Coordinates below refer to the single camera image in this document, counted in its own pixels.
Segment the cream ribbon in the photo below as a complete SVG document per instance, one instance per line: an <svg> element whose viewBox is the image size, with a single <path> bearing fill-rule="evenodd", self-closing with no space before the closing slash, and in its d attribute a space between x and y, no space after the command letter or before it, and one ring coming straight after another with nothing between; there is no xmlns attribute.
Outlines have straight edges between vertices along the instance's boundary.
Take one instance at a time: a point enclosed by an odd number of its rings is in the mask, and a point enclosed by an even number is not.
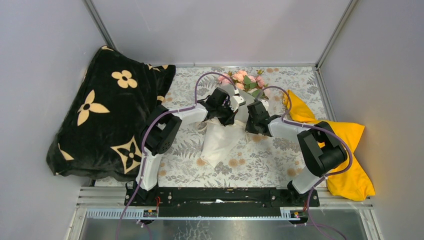
<svg viewBox="0 0 424 240"><path fill-rule="evenodd" d="M205 123L206 126L214 126L218 130L223 132L241 132L241 133L246 132L246 123L237 119L234 121L233 124L229 124L226 126L221 124L217 118L204 120L202 123Z"/></svg>

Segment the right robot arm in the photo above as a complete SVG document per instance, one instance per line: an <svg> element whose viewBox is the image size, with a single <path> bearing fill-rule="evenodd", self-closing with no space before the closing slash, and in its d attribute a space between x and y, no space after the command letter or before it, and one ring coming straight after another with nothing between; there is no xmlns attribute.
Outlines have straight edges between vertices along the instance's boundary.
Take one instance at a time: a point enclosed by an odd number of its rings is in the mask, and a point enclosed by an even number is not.
<svg viewBox="0 0 424 240"><path fill-rule="evenodd" d="M249 104L247 111L247 132L283 138L300 147L305 167L287 184L286 198L293 206L301 205L307 199L306 192L348 159L341 138L325 121L309 125L284 119L280 115L271 116L261 101Z"/></svg>

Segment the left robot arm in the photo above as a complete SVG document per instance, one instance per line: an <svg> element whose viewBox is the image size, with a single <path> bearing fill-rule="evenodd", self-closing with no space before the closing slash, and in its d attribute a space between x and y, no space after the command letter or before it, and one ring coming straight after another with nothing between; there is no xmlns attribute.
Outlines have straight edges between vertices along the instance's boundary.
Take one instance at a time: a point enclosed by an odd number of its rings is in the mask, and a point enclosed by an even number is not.
<svg viewBox="0 0 424 240"><path fill-rule="evenodd" d="M218 119L223 126L233 125L235 116L246 99L238 90L233 95L218 87L204 99L197 100L193 106L180 109L168 109L157 105L146 121L141 136L143 159L135 179L136 199L144 206L152 204L158 183L157 173L163 154L172 146L181 126Z"/></svg>

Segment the pink fake flower bouquet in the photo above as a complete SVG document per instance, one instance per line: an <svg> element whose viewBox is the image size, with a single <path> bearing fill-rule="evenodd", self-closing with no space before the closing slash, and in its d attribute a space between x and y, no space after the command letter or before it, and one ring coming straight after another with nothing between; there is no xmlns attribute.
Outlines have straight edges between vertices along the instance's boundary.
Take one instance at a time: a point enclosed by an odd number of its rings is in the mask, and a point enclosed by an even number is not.
<svg viewBox="0 0 424 240"><path fill-rule="evenodd" d="M256 72L256 76L253 76L249 75L244 70L239 70L237 72L229 71L228 73L224 73L223 76L220 75L218 77L218 82L220 85L227 85L230 84L229 79L231 79L237 88L245 91L253 97L257 97L260 91L267 87L268 84L265 83L265 80L262 77L264 71L260 69Z"/></svg>

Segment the white wrapping paper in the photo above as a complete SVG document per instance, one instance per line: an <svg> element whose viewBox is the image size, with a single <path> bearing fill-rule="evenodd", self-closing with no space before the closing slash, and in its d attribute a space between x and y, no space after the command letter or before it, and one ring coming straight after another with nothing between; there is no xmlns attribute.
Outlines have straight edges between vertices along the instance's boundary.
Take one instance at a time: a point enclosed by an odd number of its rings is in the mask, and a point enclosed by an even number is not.
<svg viewBox="0 0 424 240"><path fill-rule="evenodd" d="M249 116L247 105L253 103L255 98L242 90L239 91L239 94L245 98L246 104L238 109L235 120L247 123ZM208 125L206 126L200 159L215 168L228 157L230 151L242 140L248 141L247 132L225 132Z"/></svg>

